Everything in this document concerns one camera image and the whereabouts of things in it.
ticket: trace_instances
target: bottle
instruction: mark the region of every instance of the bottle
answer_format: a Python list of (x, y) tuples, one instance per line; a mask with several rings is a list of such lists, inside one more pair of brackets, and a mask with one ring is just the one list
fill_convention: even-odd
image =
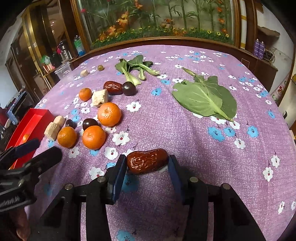
[(85, 50), (82, 45), (82, 41), (81, 41), (80, 36), (76, 35), (76, 37), (74, 38), (74, 45), (75, 45), (75, 48), (76, 48), (79, 56), (85, 55)]
[(259, 52), (258, 52), (259, 59), (263, 59), (264, 51), (265, 51), (265, 45), (263, 42), (261, 42), (259, 46)]
[(256, 40), (255, 40), (255, 44), (254, 44), (253, 55), (258, 56), (259, 47), (260, 47), (260, 42), (259, 42), (258, 39), (256, 39)]

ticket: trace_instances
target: orange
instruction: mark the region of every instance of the orange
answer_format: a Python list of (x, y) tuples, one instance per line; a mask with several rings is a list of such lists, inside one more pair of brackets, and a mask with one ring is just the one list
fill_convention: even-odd
[(91, 150), (97, 150), (102, 147), (106, 140), (106, 133), (100, 126), (90, 126), (88, 127), (83, 135), (83, 144)]
[(111, 102), (102, 104), (98, 109), (98, 119), (104, 126), (114, 126), (121, 118), (119, 107)]
[(58, 143), (66, 148), (71, 148), (74, 146), (77, 140), (77, 133), (75, 130), (70, 127), (66, 126), (63, 129), (60, 130), (60, 132), (57, 135), (57, 141)]
[(79, 91), (79, 98), (82, 101), (88, 101), (92, 96), (92, 91), (90, 88), (83, 88)]
[(25, 143), (28, 140), (29, 134), (24, 134), (22, 141)]

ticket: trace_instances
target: blue gripper pad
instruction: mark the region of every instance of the blue gripper pad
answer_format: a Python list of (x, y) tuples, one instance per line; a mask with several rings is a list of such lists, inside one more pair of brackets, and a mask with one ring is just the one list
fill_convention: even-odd
[(186, 201), (186, 191), (188, 190), (188, 181), (174, 155), (170, 155), (168, 158), (168, 172), (174, 190), (184, 204)]
[(112, 176), (115, 177), (114, 181), (112, 182), (113, 191), (112, 191), (112, 201), (115, 203), (119, 198), (124, 176), (126, 174), (127, 169), (127, 159), (125, 155), (120, 155), (119, 159), (114, 167)]

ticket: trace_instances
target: floral tablecloth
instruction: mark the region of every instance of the floral tablecloth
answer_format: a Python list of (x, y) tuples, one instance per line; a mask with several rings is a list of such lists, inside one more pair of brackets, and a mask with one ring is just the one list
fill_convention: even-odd
[[(100, 90), (106, 81), (124, 83), (125, 76), (114, 67), (142, 54), (161, 71), (146, 74), (134, 96), (110, 96), (123, 113), (121, 123), (104, 127), (107, 140), (100, 150), (89, 150), (81, 142), (82, 121), (97, 119), (91, 100), (78, 98), (79, 90)], [(105, 70), (96, 70), (98, 65)], [(171, 92), (175, 83), (192, 77), (181, 67), (207, 78), (218, 76), (237, 101), (234, 122), (202, 117), (178, 104)], [(80, 72), (90, 74), (81, 78)], [(61, 163), (42, 175), (36, 186), (37, 202), (27, 210), (34, 224), (63, 185), (87, 184), (114, 166), (120, 154), (134, 150), (164, 148), (181, 165), (189, 167), (206, 183), (229, 183), (243, 200), (267, 241), (277, 240), (295, 212), (295, 145), (276, 104), (256, 77), (231, 55), (185, 46), (149, 45), (127, 48), (93, 57), (62, 79), (36, 108), (49, 109), (77, 122), (79, 141), (72, 149), (61, 148)], [(57, 141), (42, 140), (35, 155)], [(112, 240), (181, 240), (188, 207), (176, 199), (166, 167), (146, 175), (126, 174), (119, 200), (107, 206)], [(213, 238), (209, 226), (209, 240)], [(85, 233), (85, 205), (81, 217)]]

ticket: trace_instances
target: red tray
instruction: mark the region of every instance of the red tray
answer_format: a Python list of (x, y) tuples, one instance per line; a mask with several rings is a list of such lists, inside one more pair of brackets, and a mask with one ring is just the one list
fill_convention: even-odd
[[(23, 144), (23, 136), (28, 134), (29, 137), (27, 141), (37, 138), (41, 141), (44, 137), (44, 132), (46, 127), (50, 122), (54, 121), (54, 116), (49, 110), (45, 109), (29, 109), (26, 115), (23, 117), (21, 122), (15, 129), (10, 141), (7, 144), (6, 150), (10, 147), (16, 147)], [(10, 169), (16, 169), (23, 166), (24, 163), (29, 161), (35, 151), (28, 153), (27, 155), (17, 159)]]

